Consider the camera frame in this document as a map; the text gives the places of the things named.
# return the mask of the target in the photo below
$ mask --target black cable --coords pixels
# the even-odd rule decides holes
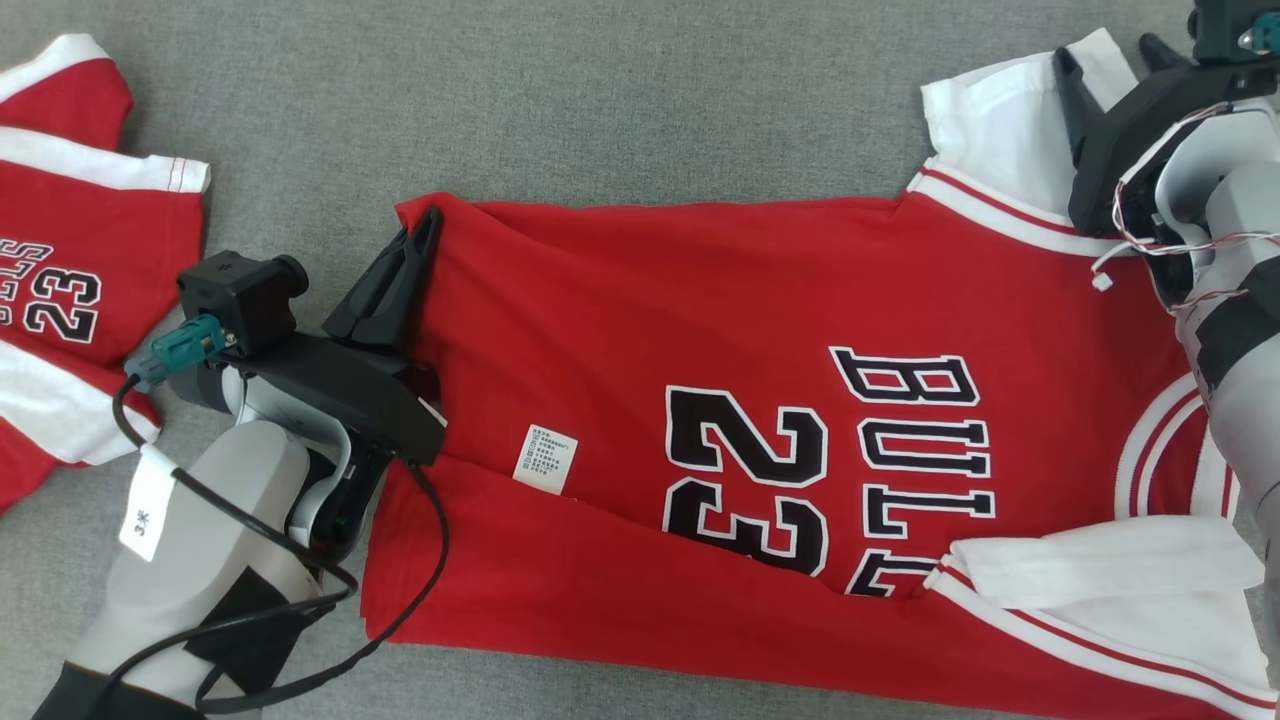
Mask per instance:
[[[146,439],[141,434],[138,434],[138,432],[128,421],[128,418],[125,418],[124,415],[124,397],[129,393],[131,389],[137,387],[138,382],[140,378],[137,375],[129,375],[129,378],[124,382],[124,384],[120,386],[120,389],[118,389],[115,396],[111,398],[111,415],[115,418],[116,425],[119,425],[120,432],[124,433],[124,436],[129,439],[129,442],[132,442],[136,447],[141,448],[143,445],[146,445]],[[422,492],[425,492],[428,498],[431,501],[431,505],[436,512],[436,518],[439,519],[440,523],[440,556],[439,560],[436,561],[435,571],[431,574],[430,579],[422,587],[422,591],[417,594],[417,597],[415,597],[413,601],[410,602],[410,605],[404,609],[404,611],[394,621],[392,621],[392,624],[387,628],[387,630],[384,630],[376,638],[370,641],[364,648],[357,651],[346,661],[334,665],[328,670],[323,670],[314,675],[308,675],[300,680],[294,680],[289,684],[280,685],[278,688],[271,688],[270,691],[256,693],[253,696],[206,701],[202,700],[204,694],[206,694],[212,688],[214,683],[216,683],[218,678],[221,675],[221,673],[215,667],[214,671],[210,673],[210,675],[201,684],[201,688],[196,694],[197,711],[205,714],[215,714],[215,715],[243,712],[247,710],[257,710],[261,707],[266,707],[268,705],[275,705],[278,702],[292,700],[303,693],[307,693],[328,683],[329,680],[347,673],[348,670],[355,667],[356,664],[358,664],[361,660],[372,655],[374,651],[376,651],[383,644],[383,642],[390,638],[390,635],[394,634],[396,630],[399,629],[399,626],[406,620],[408,620],[410,616],[412,616],[412,614],[422,603],[422,601],[431,592],[431,589],[435,588],[435,584],[439,582],[440,575],[444,573],[445,561],[448,560],[449,555],[449,527],[448,527],[448,518],[444,512],[444,505],[440,502],[440,497],[435,492],[435,488],[431,487],[431,483],[426,479],[426,475],[422,474],[422,470],[416,464],[404,461],[404,465],[408,468],[410,473],[412,473],[413,479],[417,482],[419,487],[422,488]],[[124,675],[127,675],[131,670],[133,670],[142,662],[146,662],[148,659],[154,657],[156,653],[164,650],[168,650],[175,644],[184,643],[191,639],[242,628],[244,625],[264,623],[294,612],[301,614],[315,610],[317,611],[317,614],[308,618],[308,620],[315,620],[319,618],[319,615],[328,612],[329,610],[335,607],[339,602],[355,596],[356,592],[360,589],[360,583],[356,580],[353,575],[351,575],[351,573],[342,569],[337,564],[333,564],[329,560],[316,555],[310,548],[300,544],[298,542],[293,541],[293,538],[289,538],[288,536],[280,533],[275,528],[271,528],[270,525],[262,523],[252,514],[241,510],[239,507],[229,502],[227,498],[218,495],[211,488],[209,488],[207,486],[193,478],[182,468],[175,468],[172,475],[177,482],[182,483],[183,487],[193,492],[201,500],[209,502],[218,510],[229,515],[232,519],[241,523],[246,528],[262,536],[271,543],[289,551],[303,565],[311,568],[319,568],[325,573],[337,577],[346,587],[343,591],[337,593],[321,596],[317,598],[305,600],[300,602],[293,602],[289,605],[270,607],[266,610],[261,610],[259,612],[251,612],[238,618],[230,618],[200,628],[192,628],[191,630],[170,635],[163,641],[147,646],[146,648],[138,651],[132,657],[122,662],[110,675],[106,676],[102,687],[97,692],[97,697],[95,697],[95,700],[88,703],[88,716],[93,716],[93,712],[99,708],[101,703],[104,703],[108,700],[111,691],[115,689],[115,687],[123,682]]]

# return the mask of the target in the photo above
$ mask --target teal connector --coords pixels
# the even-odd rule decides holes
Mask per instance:
[[[1263,13],[1253,23],[1253,47],[1258,54],[1280,51],[1280,13]]]
[[[169,375],[204,363],[227,350],[228,345],[228,336],[218,319],[201,315],[157,338],[151,343],[150,352],[131,357],[124,364],[124,373],[138,377],[138,392],[151,392]]]
[[[227,348],[223,327],[212,315],[200,315],[151,343],[154,355],[169,373],[204,363]]]

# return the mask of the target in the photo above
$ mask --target care label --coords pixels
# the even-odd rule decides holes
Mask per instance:
[[[577,441],[538,425],[529,425],[525,446],[520,448],[520,461],[512,478],[538,489],[561,495],[568,468],[573,464]]]
[[[172,473],[178,464],[154,445],[143,445],[140,452],[142,456],[129,486],[129,506],[124,511],[120,542],[151,562],[164,532],[164,519],[169,512],[169,497],[175,482]]]

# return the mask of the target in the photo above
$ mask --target wire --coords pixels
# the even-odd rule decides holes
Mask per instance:
[[[136,447],[141,448],[143,445],[146,445],[146,439],[141,434],[138,434],[138,432],[128,421],[128,418],[124,414],[124,398],[131,389],[137,387],[138,382],[141,380],[137,375],[129,375],[129,378],[124,382],[124,384],[120,386],[120,388],[115,392],[115,395],[111,398],[111,415],[115,418],[116,425],[120,428],[120,432],[124,433],[124,436],[129,439],[129,442],[133,443]],[[444,511],[444,503],[440,501],[440,497],[436,493],[435,488],[426,479],[426,475],[422,473],[421,468],[417,464],[404,460],[403,457],[401,459],[401,461],[404,462],[406,468],[408,468],[410,473],[413,475],[413,479],[417,482],[419,487],[422,488],[422,492],[426,493],[428,500],[431,501],[431,506],[435,509],[436,518],[440,523],[440,556],[439,560],[436,561],[435,571],[431,574],[430,579],[428,579],[421,592],[419,592],[419,594],[410,602],[410,605],[404,609],[404,611],[396,620],[393,620],[392,624],[381,634],[370,641],[364,648],[353,653],[351,657],[348,657],[343,662],[339,662],[338,665],[334,665],[333,667],[329,667],[328,670],[315,673],[300,680],[294,680],[285,685],[271,688],[261,693],[255,693],[252,696],[244,696],[237,698],[202,700],[204,696],[212,688],[214,683],[216,683],[218,678],[221,676],[221,671],[218,667],[215,667],[209,674],[209,676],[205,678],[205,682],[201,684],[200,691],[196,694],[196,710],[198,712],[221,715],[221,714],[243,712],[247,710],[257,710],[261,707],[266,707],[268,705],[275,705],[285,700],[292,700],[315,688],[319,688],[320,685],[328,683],[329,680],[347,673],[365,657],[372,655],[374,651],[376,651],[387,639],[389,639],[390,635],[393,635],[396,630],[398,630],[401,625],[403,625],[404,621],[413,615],[413,612],[422,603],[422,601],[426,600],[426,596],[430,594],[430,592],[439,583],[440,575],[444,573],[445,562],[448,561],[448,555],[449,555],[448,518]],[[97,696],[87,706],[88,707],[87,717],[93,716],[96,710],[104,702],[106,702],[111,691],[114,691],[124,680],[124,676],[131,670],[133,670],[142,662],[146,662],[148,659],[154,657],[159,652],[163,652],[173,646],[184,643],[191,639],[243,628],[246,625],[265,623],[268,620],[274,620],[276,618],[294,612],[306,614],[308,611],[315,611],[311,615],[307,615],[307,619],[310,621],[315,621],[324,614],[333,610],[339,602],[353,597],[356,592],[360,589],[360,583],[356,580],[353,575],[351,575],[351,573],[342,569],[337,564],[330,562],[329,560],[321,557],[320,555],[312,552],[310,548],[302,546],[301,543],[296,542],[293,538],[285,536],[284,533],[280,533],[275,528],[271,528],[270,525],[262,523],[252,514],[241,510],[230,501],[228,501],[227,498],[218,495],[211,488],[209,488],[207,486],[193,478],[189,473],[187,473],[182,468],[175,468],[172,475],[177,482],[179,482],[183,487],[193,492],[201,500],[209,502],[221,512],[229,515],[232,519],[244,525],[250,530],[253,530],[259,536],[262,536],[271,543],[289,551],[303,565],[317,568],[320,570],[324,570],[325,573],[334,575],[343,583],[344,588],[337,593],[311,600],[303,600],[289,605],[270,607],[257,612],[241,615],[238,618],[230,618],[209,625],[202,625],[200,628],[192,628],[191,630],[170,635],[168,638],[164,638],[159,642],[147,646],[146,648],[138,651],[132,657],[122,662],[110,675],[106,676],[104,684],[97,692]]]
[[[236,712],[244,712],[247,710],[257,710],[260,707],[266,707],[268,705],[275,705],[278,702],[293,700],[298,696],[302,696],[305,693],[308,693],[319,688],[320,685],[324,685],[329,680],[333,680],[334,678],[338,678],[339,675],[343,675],[344,673],[349,671],[356,665],[358,665],[361,660],[376,652],[378,648],[381,647],[384,642],[390,639],[390,637],[396,634],[396,630],[398,630],[401,625],[403,625],[413,615],[413,612],[417,611],[419,606],[422,605],[422,601],[426,600],[426,596],[430,594],[433,589],[435,589],[435,585],[440,582],[440,575],[444,574],[444,566],[449,560],[449,520],[444,512],[444,503],[440,502],[440,496],[436,493],[431,483],[426,479],[426,475],[422,473],[422,469],[417,464],[408,462],[403,459],[401,461],[404,462],[404,466],[413,475],[413,479],[417,482],[417,486],[422,488],[422,492],[426,493],[428,500],[431,501],[431,507],[435,509],[435,518],[440,524],[440,555],[435,561],[435,570],[431,573],[431,577],[426,580],[426,584],[422,585],[422,589],[419,591],[417,596],[415,596],[413,600],[410,601],[410,603],[404,607],[404,610],[394,620],[392,620],[392,623],[387,626],[387,629],[379,633],[378,637],[369,641],[369,643],[365,644],[365,647],[360,648],[358,651],[352,653],[351,657],[343,660],[342,662],[334,665],[333,667],[329,667],[328,670],[321,670],[320,673],[308,675],[306,678],[302,678],[301,680],[294,680],[292,683],[279,685],[269,691],[264,691],[261,693],[255,693],[252,696],[218,698],[218,700],[197,700],[196,710],[198,712],[205,712],[209,715],[230,715]],[[218,671],[216,669],[212,673],[210,673],[209,676],[205,678],[204,684],[201,684],[200,691],[196,693],[196,697],[201,698],[205,693],[207,693],[214,687],[214,683],[218,682],[218,678],[220,675],[221,673]]]
[[[1196,110],[1194,113],[1187,115],[1179,120],[1174,128],[1179,128],[1190,123],[1203,122],[1215,115],[1221,115],[1231,113],[1234,110],[1230,102],[1219,102],[1210,108]],[[1165,258],[1172,255],[1190,255],[1193,252],[1206,252],[1210,250],[1217,250],[1226,245],[1236,245],[1244,242],[1252,242],[1262,240],[1272,245],[1280,246],[1280,234],[1268,232],[1236,232],[1231,234],[1222,236],[1217,240],[1202,243],[1202,245],[1167,245],[1157,242],[1155,238],[1149,237],[1137,237],[1129,231],[1129,225],[1124,217],[1124,195],[1126,190],[1125,179],[1121,178],[1116,182],[1115,193],[1111,196],[1111,223],[1120,231],[1121,242],[1116,243],[1110,251],[1103,254],[1096,263],[1093,263],[1091,272],[1093,273],[1093,286],[1098,290],[1107,290],[1111,287],[1111,278],[1102,272],[1102,266],[1106,265],[1112,259],[1123,255],[1125,251],[1134,251],[1151,258]],[[1190,297],[1184,302],[1178,302],[1170,305],[1165,309],[1170,315],[1176,315],[1184,310],[1193,309],[1202,302],[1211,300],[1222,300],[1230,297],[1242,297],[1248,295],[1247,290],[1225,290],[1225,291],[1211,291],[1197,297]]]

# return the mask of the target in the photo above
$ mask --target gray couch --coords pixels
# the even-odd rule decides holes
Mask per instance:
[[[214,167],[209,249],[288,252],[315,327],[431,190],[570,205],[892,195],[929,152],[916,87],[1106,26],[1188,47],[1190,0],[0,0],[0,65],[93,33],[125,150]],[[1130,58],[1137,61],[1134,54]],[[191,462],[223,416],[160,396]],[[133,461],[0,518],[0,720],[29,717],[101,594]],[[352,565],[358,570],[362,551]],[[355,603],[287,670],[364,641]],[[627,667],[388,647],[271,719],[977,719]]]

